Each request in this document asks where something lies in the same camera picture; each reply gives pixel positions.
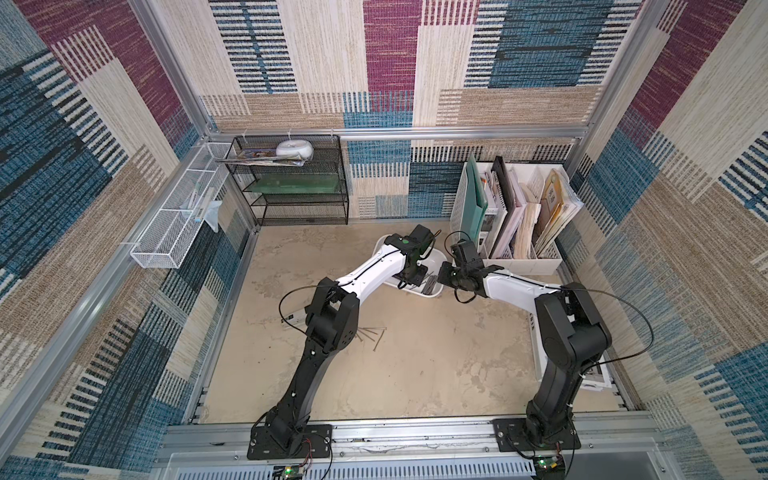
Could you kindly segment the white plastic storage box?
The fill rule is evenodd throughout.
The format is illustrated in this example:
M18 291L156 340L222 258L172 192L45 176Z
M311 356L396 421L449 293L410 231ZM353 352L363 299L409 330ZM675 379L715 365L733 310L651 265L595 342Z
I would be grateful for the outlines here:
M386 279L384 284L398 290L412 293L424 298L438 297L443 286L438 283L439 269L447 257L435 249L438 230L432 232L422 225L418 225L410 234L390 234L379 238L374 252L377 253L383 245L389 244L389 239L394 245L405 248L404 270Z

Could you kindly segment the steel nail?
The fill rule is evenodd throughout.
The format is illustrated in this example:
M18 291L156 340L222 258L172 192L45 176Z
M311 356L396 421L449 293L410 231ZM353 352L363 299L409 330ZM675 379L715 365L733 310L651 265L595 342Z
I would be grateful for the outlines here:
M424 283L421 293L424 296L431 296L436 288L437 285L437 276L436 275L429 275Z
M374 345L374 348L373 348L373 351L374 351L374 352L376 352L376 350L377 350L377 348L378 348L378 346L379 346L379 344L380 344L381 340L383 339L383 336L384 336L384 334L386 333L386 330L387 330L386 328L382 328L382 329L379 331L379 333L378 333L378 337L377 337L377 340L376 340L376 343L375 343L375 345Z

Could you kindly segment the white Inedia magazine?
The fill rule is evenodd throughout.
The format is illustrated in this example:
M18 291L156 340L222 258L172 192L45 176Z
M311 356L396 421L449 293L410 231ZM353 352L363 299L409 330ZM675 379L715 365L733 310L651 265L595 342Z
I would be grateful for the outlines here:
M534 314L529 314L528 318L530 324L531 342L533 345L535 378L538 381L542 381L548 362L548 357L544 350L537 317ZM607 369L603 368L602 366L592 367L590 370L584 373L583 376L584 378L582 379L580 386L580 388L583 390L599 392L612 388L612 377L608 373Z

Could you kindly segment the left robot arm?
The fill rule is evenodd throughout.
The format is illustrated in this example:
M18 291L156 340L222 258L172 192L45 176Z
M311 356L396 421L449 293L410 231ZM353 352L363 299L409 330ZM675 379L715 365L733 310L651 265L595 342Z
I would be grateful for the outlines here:
M305 428L314 398L333 357L355 338L362 303L392 277L405 286L419 286L428 271L422 261L435 240L436 235L423 225L405 236L391 234L358 268L316 285L305 308L301 359L283 397L252 427L249 459L296 458L311 449Z

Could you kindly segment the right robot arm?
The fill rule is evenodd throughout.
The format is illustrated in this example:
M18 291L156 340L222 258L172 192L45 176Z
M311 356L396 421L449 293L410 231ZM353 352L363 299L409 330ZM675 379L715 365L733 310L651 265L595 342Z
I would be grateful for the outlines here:
M501 451L577 450L573 403L583 374L597 364L612 339L588 291L577 283L538 283L498 265L486 265L470 240L451 247L453 260L442 264L438 282L475 297L505 302L537 321L547 363L524 419L493 422Z

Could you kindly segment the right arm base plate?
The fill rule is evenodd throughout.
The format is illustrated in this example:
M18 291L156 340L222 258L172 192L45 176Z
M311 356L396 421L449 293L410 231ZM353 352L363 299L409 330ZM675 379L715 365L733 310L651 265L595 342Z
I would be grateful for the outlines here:
M545 432L524 417L497 418L491 422L500 452L579 450L582 447L572 421L563 428Z

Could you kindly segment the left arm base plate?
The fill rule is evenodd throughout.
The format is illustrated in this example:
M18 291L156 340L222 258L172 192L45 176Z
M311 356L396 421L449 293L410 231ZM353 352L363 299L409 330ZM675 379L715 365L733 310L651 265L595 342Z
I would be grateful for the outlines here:
M254 425L251 429L246 457L251 461L301 460L309 456L320 459L329 458L331 456L329 443L332 435L331 424L309 424L290 440L293 446L283 448L269 433L266 426Z

